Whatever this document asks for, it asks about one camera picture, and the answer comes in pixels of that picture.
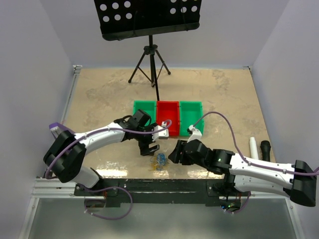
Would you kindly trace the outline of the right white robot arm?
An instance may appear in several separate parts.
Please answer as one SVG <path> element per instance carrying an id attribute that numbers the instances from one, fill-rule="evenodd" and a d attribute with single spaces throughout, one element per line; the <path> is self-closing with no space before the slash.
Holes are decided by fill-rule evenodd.
<path id="1" fill-rule="evenodd" d="M 214 174 L 229 175 L 221 189 L 229 196 L 259 191 L 289 197 L 306 207 L 316 205 L 317 172 L 301 160 L 285 164 L 246 158 L 233 151 L 210 149 L 198 139 L 178 140 L 168 158 L 175 164 L 196 164 Z"/>

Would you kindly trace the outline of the green bin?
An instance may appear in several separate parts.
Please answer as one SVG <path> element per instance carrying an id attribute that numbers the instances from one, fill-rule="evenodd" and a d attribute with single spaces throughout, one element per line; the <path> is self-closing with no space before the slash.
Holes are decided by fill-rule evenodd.
<path id="1" fill-rule="evenodd" d="M 151 121 L 147 125 L 156 122 L 156 101 L 134 101 L 133 114 L 137 110 L 143 110 L 151 117 Z"/>
<path id="2" fill-rule="evenodd" d="M 179 136 L 189 136 L 187 129 L 203 116 L 202 102 L 180 101 L 180 132 Z"/>

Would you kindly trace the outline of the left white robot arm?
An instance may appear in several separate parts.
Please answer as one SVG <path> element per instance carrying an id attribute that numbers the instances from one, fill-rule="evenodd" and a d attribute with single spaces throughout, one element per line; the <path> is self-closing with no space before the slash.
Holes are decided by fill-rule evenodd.
<path id="1" fill-rule="evenodd" d="M 45 178 L 52 172 L 62 183 L 72 181 L 83 185 L 91 195 L 99 195 L 103 191 L 102 177 L 94 169 L 83 166 L 85 156 L 104 146 L 131 139 L 138 142 L 142 156 L 153 155 L 160 147 L 149 145 L 156 140 L 153 131 L 161 126 L 156 122 L 149 123 L 150 120 L 148 113 L 138 110 L 132 116 L 116 119 L 93 131 L 62 131 L 44 155 Z"/>

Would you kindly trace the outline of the red bin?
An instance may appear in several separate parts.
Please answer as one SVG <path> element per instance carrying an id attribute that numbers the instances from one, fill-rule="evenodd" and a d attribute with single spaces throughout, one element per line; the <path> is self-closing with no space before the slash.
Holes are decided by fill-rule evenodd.
<path id="1" fill-rule="evenodd" d="M 179 136 L 180 116 L 178 101 L 157 101 L 156 123 L 161 125 L 165 120 L 171 120 L 172 124 L 168 129 L 170 136 Z"/>

